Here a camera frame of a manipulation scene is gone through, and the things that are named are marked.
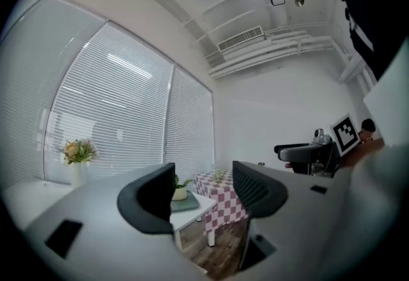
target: wooden floor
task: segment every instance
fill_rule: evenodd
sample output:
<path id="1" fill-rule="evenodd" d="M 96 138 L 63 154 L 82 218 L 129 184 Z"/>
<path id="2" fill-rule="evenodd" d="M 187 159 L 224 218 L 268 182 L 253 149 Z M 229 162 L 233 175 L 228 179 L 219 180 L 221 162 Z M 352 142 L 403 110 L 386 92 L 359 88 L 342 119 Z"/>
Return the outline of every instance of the wooden floor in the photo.
<path id="1" fill-rule="evenodd" d="M 234 275 L 244 251 L 247 219 L 227 224 L 215 233 L 215 245 L 209 247 L 203 233 L 205 225 L 194 222 L 180 231 L 182 252 L 185 257 L 204 268 L 214 280 Z"/>

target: white table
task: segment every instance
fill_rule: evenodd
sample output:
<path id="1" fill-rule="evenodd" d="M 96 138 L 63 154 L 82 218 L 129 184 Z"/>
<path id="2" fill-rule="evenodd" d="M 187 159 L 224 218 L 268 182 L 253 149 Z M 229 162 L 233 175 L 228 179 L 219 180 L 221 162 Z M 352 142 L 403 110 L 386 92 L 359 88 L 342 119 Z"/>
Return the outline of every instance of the white table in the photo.
<path id="1" fill-rule="evenodd" d="M 53 204 L 72 191 L 68 185 L 48 181 L 32 181 L 17 183 L 3 192 L 3 200 L 16 226 L 25 230 L 29 224 L 38 218 Z M 181 249 L 180 230 L 200 220 L 201 216 L 216 205 L 216 200 L 194 194 L 200 207 L 189 211 L 173 213 L 171 223 L 174 229 L 176 245 Z"/>

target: checkered tablecloth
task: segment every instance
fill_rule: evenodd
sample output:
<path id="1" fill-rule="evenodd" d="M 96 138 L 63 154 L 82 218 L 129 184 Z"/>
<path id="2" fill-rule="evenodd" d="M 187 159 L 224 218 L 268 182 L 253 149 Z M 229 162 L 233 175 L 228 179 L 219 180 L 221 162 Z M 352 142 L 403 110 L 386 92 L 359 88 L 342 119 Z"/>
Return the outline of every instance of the checkered tablecloth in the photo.
<path id="1" fill-rule="evenodd" d="M 248 215 L 233 189 L 233 173 L 225 172 L 220 181 L 212 179 L 212 173 L 196 174 L 194 184 L 199 195 L 217 201 L 211 212 L 205 215 L 205 231 L 207 233 L 219 227 L 247 218 Z"/>

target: air vent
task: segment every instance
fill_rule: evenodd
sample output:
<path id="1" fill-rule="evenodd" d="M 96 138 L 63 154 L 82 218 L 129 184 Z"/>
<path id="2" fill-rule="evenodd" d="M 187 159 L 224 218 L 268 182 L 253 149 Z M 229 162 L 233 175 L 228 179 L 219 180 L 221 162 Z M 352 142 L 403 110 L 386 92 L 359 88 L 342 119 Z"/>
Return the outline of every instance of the air vent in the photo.
<path id="1" fill-rule="evenodd" d="M 240 43 L 246 42 L 247 40 L 257 38 L 263 34 L 263 30 L 260 26 L 246 30 L 243 33 L 236 34 L 236 36 L 230 37 L 223 42 L 217 44 L 219 51 L 223 52 L 227 49 L 230 49 L 233 46 L 236 46 Z"/>

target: vase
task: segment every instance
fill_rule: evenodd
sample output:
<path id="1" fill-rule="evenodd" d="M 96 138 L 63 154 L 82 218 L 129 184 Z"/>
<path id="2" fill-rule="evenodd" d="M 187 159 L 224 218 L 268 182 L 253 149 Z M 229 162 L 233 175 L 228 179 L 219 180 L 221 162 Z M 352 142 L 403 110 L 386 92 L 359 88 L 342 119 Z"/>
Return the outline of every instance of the vase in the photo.
<path id="1" fill-rule="evenodd" d="M 85 163 L 73 163 L 71 171 L 71 187 L 78 188 L 79 186 L 85 185 L 87 181 L 86 175 L 87 166 Z"/>
<path id="2" fill-rule="evenodd" d="M 177 188 L 174 191 L 173 197 L 172 197 L 172 201 L 182 201 L 184 199 L 186 199 L 187 197 L 187 189 L 186 187 L 183 188 Z"/>

